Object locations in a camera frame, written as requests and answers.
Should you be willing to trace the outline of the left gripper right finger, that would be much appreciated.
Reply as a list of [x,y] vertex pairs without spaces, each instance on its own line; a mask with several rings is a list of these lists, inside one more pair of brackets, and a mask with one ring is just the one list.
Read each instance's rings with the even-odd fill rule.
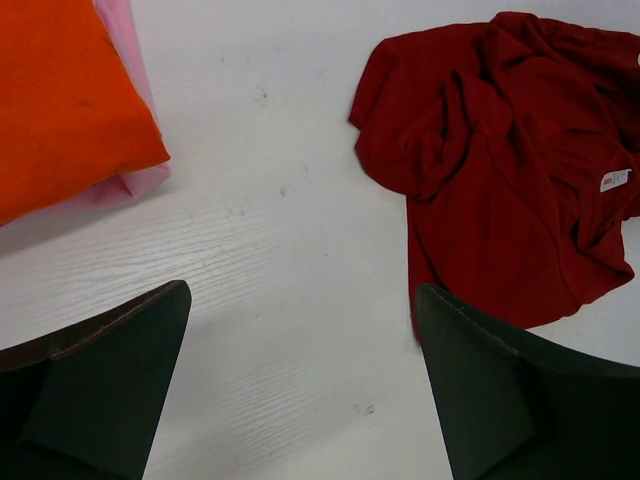
[[509,325],[434,285],[415,297],[456,479],[636,479],[639,369]]

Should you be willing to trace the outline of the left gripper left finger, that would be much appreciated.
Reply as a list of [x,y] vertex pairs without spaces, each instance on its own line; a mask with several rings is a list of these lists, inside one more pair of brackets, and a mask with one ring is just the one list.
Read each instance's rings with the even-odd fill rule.
[[142,478],[191,301],[170,281],[2,350],[2,478]]

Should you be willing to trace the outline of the dark red t-shirt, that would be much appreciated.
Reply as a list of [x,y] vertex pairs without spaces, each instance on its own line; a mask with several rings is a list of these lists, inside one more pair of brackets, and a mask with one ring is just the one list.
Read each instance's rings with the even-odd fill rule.
[[633,279],[636,35],[502,12],[391,37],[349,120],[363,170],[406,199],[411,290],[531,328]]

